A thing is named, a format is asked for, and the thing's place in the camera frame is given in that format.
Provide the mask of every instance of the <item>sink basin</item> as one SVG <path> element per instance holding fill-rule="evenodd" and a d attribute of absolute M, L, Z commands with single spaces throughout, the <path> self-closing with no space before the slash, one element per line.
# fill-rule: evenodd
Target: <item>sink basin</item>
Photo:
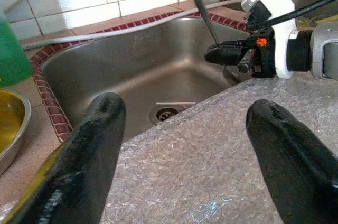
<path fill-rule="evenodd" d="M 0 89 L 0 175 L 16 157 L 31 118 L 31 104 L 19 92 Z"/>
<path fill-rule="evenodd" d="M 317 0 L 292 0 L 295 3 L 295 9 L 299 9 L 301 7 L 304 7 L 308 4 L 311 4 Z M 241 7 L 240 3 L 234 3 L 230 5 L 226 5 L 225 7 L 231 8 L 238 11 L 244 11 Z M 333 15 L 338 14 L 338 1 L 334 1 L 332 3 L 329 3 L 325 6 L 322 6 L 312 12 L 309 12 L 307 14 L 304 14 L 303 16 L 306 18 L 314 18 L 314 17 L 320 17 L 320 18 L 326 18 Z"/>
<path fill-rule="evenodd" d="M 213 24 L 222 41 L 249 35 Z M 205 62 L 212 44 L 202 19 L 185 17 L 61 51 L 42 71 L 72 126 L 99 94 L 119 94 L 127 110 L 126 140 L 187 107 L 157 102 L 199 102 L 241 81 Z"/>

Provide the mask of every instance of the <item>stainless steel sink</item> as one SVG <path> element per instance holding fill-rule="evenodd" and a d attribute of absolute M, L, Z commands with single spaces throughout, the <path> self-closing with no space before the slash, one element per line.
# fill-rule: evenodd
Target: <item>stainless steel sink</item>
<path fill-rule="evenodd" d="M 248 36 L 213 24 L 222 41 Z M 96 96 L 119 94 L 126 104 L 129 139 L 184 108 L 155 106 L 157 102 L 199 102 L 240 81 L 205 62 L 203 55 L 212 44 L 202 19 L 180 18 L 59 52 L 42 70 L 73 126 Z"/>
<path fill-rule="evenodd" d="M 292 0 L 295 3 L 295 9 L 299 9 L 301 7 L 304 7 L 308 4 L 311 4 L 317 0 Z M 230 4 L 230 5 L 226 5 L 225 7 L 227 8 L 231 8 L 234 10 L 238 10 L 238 11 L 243 11 L 241 4 L 240 3 L 234 3 L 234 4 Z M 312 12 L 309 12 L 305 15 L 303 15 L 306 18 L 314 18 L 314 17 L 320 17 L 320 18 L 326 18 L 326 17 L 330 17 L 333 15 L 338 14 L 338 1 L 334 1 L 332 3 L 329 3 L 321 8 L 318 8 Z"/>

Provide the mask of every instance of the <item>countertop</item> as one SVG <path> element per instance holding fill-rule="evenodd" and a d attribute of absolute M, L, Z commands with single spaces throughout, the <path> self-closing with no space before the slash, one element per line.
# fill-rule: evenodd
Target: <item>countertop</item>
<path fill-rule="evenodd" d="M 193 7 L 192 1 L 176 3 L 42 38 L 86 34 Z M 242 21 L 244 15 L 224 7 L 209 12 L 238 21 Z M 36 52 L 37 49 L 31 50 L 27 56 Z M 60 145 L 33 78 L 10 88 L 28 97 L 32 118 L 17 158 L 0 176 L 0 205 L 19 199 L 43 161 Z M 208 98 L 125 143 L 104 218 L 117 217 L 116 223 L 131 221 L 128 218 L 141 222 L 157 218 L 166 223 L 165 220 L 177 218 L 181 221 L 176 223 L 182 220 L 187 223 L 192 221 L 192 212 L 200 209 L 200 204 L 217 201 L 220 220 L 237 216 L 238 223 L 281 223 L 245 132 L 246 111 L 257 99 L 269 99 L 284 106 L 338 153 L 334 137 L 338 130 L 335 120 L 338 82 L 313 79 L 310 73 L 296 73 L 289 80 L 252 79 Z M 147 178 L 142 171 L 149 174 Z M 222 200 L 231 201 L 226 204 L 229 207 L 221 209 Z"/>

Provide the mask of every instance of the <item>drain strainer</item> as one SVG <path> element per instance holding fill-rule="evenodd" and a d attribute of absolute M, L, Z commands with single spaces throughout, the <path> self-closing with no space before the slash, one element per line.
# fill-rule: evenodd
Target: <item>drain strainer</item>
<path fill-rule="evenodd" d="M 181 105 L 156 105 L 149 112 L 150 121 L 157 125 L 185 110 Z"/>

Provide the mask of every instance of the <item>green bottle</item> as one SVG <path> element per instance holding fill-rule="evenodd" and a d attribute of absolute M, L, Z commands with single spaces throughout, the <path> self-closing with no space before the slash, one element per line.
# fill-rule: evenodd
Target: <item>green bottle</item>
<path fill-rule="evenodd" d="M 31 74 L 26 53 L 0 9 L 0 87 L 16 84 Z"/>

